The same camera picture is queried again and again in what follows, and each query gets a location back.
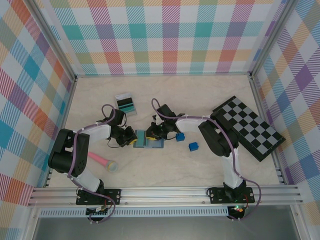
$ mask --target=metal rail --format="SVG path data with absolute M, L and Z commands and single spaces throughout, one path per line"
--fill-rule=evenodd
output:
M 257 200 L 259 190 L 250 186 Z M 208 186 L 194 187 L 122 187 L 121 201 L 117 208 L 126 207 L 196 207 L 234 206 L 234 203 L 210 204 L 206 195 Z M 303 203 L 296 185 L 262 185 L 260 205 L 299 205 Z M 76 187 L 35 188 L 29 207 L 32 208 L 75 208 Z

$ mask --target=black mounting plate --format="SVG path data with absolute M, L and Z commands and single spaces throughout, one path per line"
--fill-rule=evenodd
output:
M 224 187 L 211 187 L 206 191 L 206 193 L 208 197 L 210 197 L 211 204 L 246 204 L 246 197 L 248 198 L 249 204 L 253 204 L 255 202 L 255 196 L 253 195 L 254 192 L 251 187 L 246 187 L 243 191 L 242 197 L 239 197 L 235 202 L 231 202 L 226 196 Z
M 115 205 L 120 204 L 121 199 L 121 189 L 104 189 L 103 195 L 110 197 L 114 202 Z M 77 198 L 75 201 L 76 205 L 110 205 L 111 201 L 107 200 L 104 197 L 93 195 L 84 190 L 77 191 Z

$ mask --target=blue block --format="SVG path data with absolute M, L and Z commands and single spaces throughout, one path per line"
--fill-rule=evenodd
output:
M 180 141 L 184 141 L 185 140 L 185 135 L 181 132 L 181 133 L 177 133 L 175 135 L 175 139 L 177 142 L 180 142 Z
M 199 148 L 199 146 L 198 146 L 197 142 L 192 142 L 192 143 L 189 144 L 190 152 L 198 150 L 198 148 Z

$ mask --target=striped object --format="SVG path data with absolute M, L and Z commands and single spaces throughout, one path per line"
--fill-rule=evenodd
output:
M 45 2 L 74 71 L 90 76 L 246 73 L 285 0 Z
M 308 229 L 320 235 L 320 2 L 300 0 L 256 77 L 289 183 L 300 186 Z
M 19 239 L 72 80 L 22 0 L 0 1 L 0 240 Z

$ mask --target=gray floor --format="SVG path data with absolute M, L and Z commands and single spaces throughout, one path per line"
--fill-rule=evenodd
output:
M 86 218 L 42 218 L 35 240 L 298 240 L 289 206 L 259 206 L 249 218 L 114 217 L 100 225 Z

